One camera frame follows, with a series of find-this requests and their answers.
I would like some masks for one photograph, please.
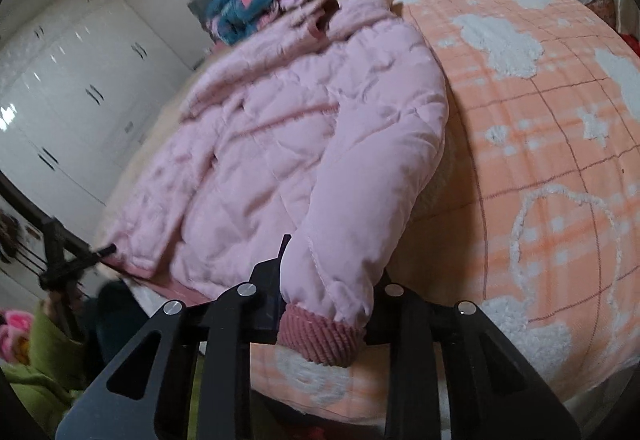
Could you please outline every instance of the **bed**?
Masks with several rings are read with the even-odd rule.
[[[640,352],[640,114],[628,82],[640,79],[640,60],[574,0],[398,2],[445,71],[450,117],[389,273],[433,302],[478,302],[561,400],[585,394]],[[513,43],[515,61],[487,40],[492,30]],[[129,163],[94,245],[175,131],[188,89]],[[149,313],[165,300],[127,282]],[[385,347],[347,369],[252,348],[254,389],[341,422],[384,422],[387,375]]]

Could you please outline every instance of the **pink puffer jacket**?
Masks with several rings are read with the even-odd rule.
[[[292,234],[278,340],[352,362],[448,117],[440,67],[392,1],[310,3],[212,64],[114,224],[114,266],[168,264],[217,298]]]

